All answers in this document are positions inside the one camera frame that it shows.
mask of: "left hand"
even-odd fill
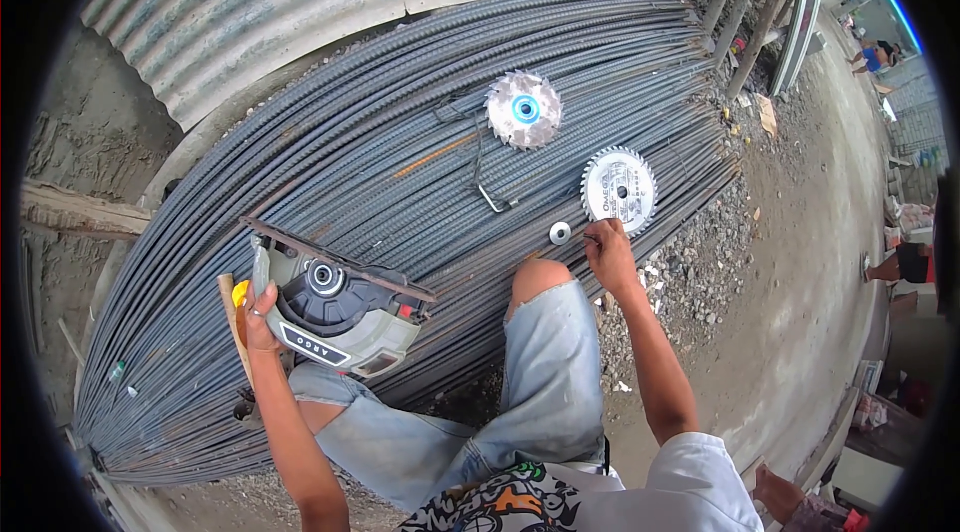
[[[276,354],[283,345],[277,339],[277,336],[270,332],[265,316],[273,308],[273,304],[277,302],[277,284],[271,280],[259,297],[254,296],[253,286],[252,283],[247,285],[247,296],[243,303],[243,315],[247,324],[246,351]]]

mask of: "worn saw blade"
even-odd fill
[[[583,170],[580,196],[592,221],[617,217],[628,237],[641,233],[657,210],[657,180],[643,157],[625,147],[608,147]]]
[[[490,85],[486,122],[504,144],[536,149],[553,140],[560,127],[563,104],[546,78],[515,71]]]

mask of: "leg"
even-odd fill
[[[513,279],[500,415],[466,443],[441,487],[524,460],[603,463],[594,307],[562,263],[532,260]]]
[[[290,387],[323,452],[407,512],[431,497],[474,433],[460,423],[392,409],[363,384],[316,363],[297,366]]]
[[[867,281],[882,279],[888,282],[895,282],[900,279],[899,267],[900,263],[897,261],[897,254],[893,253],[883,262],[877,265],[876,267],[867,268]]]

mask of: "new saw blade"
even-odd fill
[[[657,181],[650,165],[624,147],[609,147],[583,170],[580,196],[592,221],[617,217],[628,237],[650,224],[657,209]]]
[[[504,75],[486,93],[486,122],[504,144],[536,149],[553,140],[563,104],[546,78],[522,71]]]

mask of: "light blue jeans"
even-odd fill
[[[297,400],[347,408],[317,434],[360,483],[413,512],[457,484],[524,460],[601,465],[603,393],[594,307],[580,282],[554,286],[504,323],[500,415],[477,431],[381,403],[356,380],[316,363],[290,374]]]

